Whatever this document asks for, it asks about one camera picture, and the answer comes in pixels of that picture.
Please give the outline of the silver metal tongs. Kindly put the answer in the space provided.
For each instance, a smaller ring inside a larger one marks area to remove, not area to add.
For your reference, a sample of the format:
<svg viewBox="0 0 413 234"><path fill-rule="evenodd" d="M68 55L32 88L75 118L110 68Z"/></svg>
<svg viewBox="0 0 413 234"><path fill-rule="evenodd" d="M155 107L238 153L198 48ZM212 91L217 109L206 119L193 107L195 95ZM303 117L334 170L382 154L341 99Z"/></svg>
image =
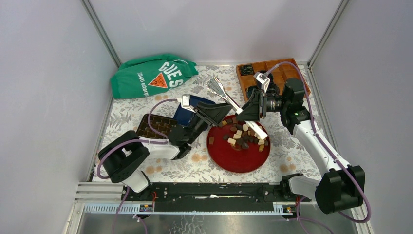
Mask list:
<svg viewBox="0 0 413 234"><path fill-rule="evenodd" d="M231 105L236 114L241 114L241 112L243 111L242 108L226 92L224 86L218 78L213 77L209 79L206 84L210 92L221 97L225 102ZM265 133L256 122L245 120L245 123L256 133L257 138L259 138L260 140L266 140L266 138L268 137L267 133Z"/></svg>

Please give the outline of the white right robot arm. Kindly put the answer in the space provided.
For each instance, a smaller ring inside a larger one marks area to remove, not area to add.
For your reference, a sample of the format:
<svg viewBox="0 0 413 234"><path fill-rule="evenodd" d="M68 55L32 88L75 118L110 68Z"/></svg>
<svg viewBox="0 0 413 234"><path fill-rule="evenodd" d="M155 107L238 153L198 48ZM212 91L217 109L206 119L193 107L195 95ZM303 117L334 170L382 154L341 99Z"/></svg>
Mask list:
<svg viewBox="0 0 413 234"><path fill-rule="evenodd" d="M322 176L321 180L304 175L288 177L279 188L281 198L291 201L303 195L315 200L325 214L365 205L365 219L369 220L372 212L364 193L365 172L360 166L351 166L320 133L312 108L303 104L309 100L303 81L289 78L282 95L275 92L276 85L268 78L258 78L256 83L237 119L259 120L268 112L279 112L283 126L305 147Z"/></svg>

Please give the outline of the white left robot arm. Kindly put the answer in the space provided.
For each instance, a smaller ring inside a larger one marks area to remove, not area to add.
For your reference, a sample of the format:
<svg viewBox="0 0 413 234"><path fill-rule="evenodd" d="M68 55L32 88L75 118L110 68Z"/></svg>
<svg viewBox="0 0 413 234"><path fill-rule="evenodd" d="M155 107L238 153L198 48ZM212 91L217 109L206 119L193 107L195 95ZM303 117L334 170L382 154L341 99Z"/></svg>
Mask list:
<svg viewBox="0 0 413 234"><path fill-rule="evenodd" d="M150 180L138 170L139 166L146 159L182 159L205 128L217 126L231 108L225 103L200 102L187 126L178 124L168 135L161 134L161 139L141 137L132 130L125 132L98 153L97 176L122 183L137 199L146 200L151 194Z"/></svg>

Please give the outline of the white rectangular chocolate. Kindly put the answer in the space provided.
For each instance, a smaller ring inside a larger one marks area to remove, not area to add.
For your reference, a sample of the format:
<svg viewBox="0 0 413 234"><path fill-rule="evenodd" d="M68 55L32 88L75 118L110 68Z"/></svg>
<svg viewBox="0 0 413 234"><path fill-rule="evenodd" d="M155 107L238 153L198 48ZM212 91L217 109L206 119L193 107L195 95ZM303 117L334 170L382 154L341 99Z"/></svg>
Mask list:
<svg viewBox="0 0 413 234"><path fill-rule="evenodd" d="M235 145L235 144L236 144L236 140L233 139L233 138L228 138L228 139L227 139L227 142L228 142L229 144L231 144L231 145Z"/></svg>

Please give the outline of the blue chocolate box with tray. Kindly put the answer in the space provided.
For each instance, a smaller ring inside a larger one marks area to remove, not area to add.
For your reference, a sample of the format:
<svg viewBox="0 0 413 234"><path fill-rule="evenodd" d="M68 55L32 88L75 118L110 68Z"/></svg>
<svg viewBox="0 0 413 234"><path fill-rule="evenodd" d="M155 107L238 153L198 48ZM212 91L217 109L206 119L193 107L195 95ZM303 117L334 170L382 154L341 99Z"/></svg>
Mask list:
<svg viewBox="0 0 413 234"><path fill-rule="evenodd" d="M145 114L136 130L136 133L140 137L150 138L150 139L165 139L164 136L154 132L148 124L149 114ZM160 115L151 114L150 117L151 126L158 132L168 135L171 132L172 127L178 124L178 121Z"/></svg>

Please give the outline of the blue box lid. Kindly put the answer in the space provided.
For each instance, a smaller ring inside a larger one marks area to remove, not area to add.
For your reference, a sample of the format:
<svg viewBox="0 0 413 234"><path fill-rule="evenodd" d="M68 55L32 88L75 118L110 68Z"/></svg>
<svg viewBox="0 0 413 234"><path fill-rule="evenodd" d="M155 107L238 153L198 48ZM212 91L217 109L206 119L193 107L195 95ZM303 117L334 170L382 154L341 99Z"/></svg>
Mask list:
<svg viewBox="0 0 413 234"><path fill-rule="evenodd" d="M214 101L203 98L203 97L194 96L194 95L190 96L189 103L192 107L196 107L199 102L202 102L205 104L215 104ZM194 117L194 115L195 114L193 112L186 110L179 105L175 111L173 119L177 120L178 124L182 126L188 126L190 120Z"/></svg>

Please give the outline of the red round plate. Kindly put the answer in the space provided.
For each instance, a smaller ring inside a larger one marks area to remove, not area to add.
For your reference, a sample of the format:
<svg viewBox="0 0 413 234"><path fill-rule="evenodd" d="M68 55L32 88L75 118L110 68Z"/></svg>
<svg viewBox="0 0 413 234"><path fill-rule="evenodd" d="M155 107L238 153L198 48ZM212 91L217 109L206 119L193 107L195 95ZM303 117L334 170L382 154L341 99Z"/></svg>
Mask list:
<svg viewBox="0 0 413 234"><path fill-rule="evenodd" d="M215 137L213 145L208 139ZM236 140L235 145L227 142ZM256 133L244 121L238 121L234 115L227 116L207 135L207 150L213 161L221 168L234 173L247 173L261 167L269 157L270 140L260 140Z"/></svg>

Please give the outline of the green printed bag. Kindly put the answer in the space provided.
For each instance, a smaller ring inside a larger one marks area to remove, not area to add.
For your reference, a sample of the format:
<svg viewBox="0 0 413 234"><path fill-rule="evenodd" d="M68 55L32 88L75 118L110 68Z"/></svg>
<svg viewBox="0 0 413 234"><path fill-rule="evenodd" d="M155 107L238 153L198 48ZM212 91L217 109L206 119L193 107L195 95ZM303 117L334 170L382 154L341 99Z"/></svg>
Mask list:
<svg viewBox="0 0 413 234"><path fill-rule="evenodd" d="M129 60L111 78L113 98L134 99L164 93L198 75L196 65L170 53Z"/></svg>

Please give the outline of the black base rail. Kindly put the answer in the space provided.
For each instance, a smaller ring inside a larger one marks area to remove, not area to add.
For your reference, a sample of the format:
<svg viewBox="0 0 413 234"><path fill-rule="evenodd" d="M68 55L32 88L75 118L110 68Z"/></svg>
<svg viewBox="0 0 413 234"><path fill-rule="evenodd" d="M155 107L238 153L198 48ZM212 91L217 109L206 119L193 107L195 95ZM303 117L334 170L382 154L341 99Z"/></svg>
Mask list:
<svg viewBox="0 0 413 234"><path fill-rule="evenodd" d="M296 203L284 185L270 183L162 183L137 193L122 191L126 201L148 202L156 212L274 212L274 203Z"/></svg>

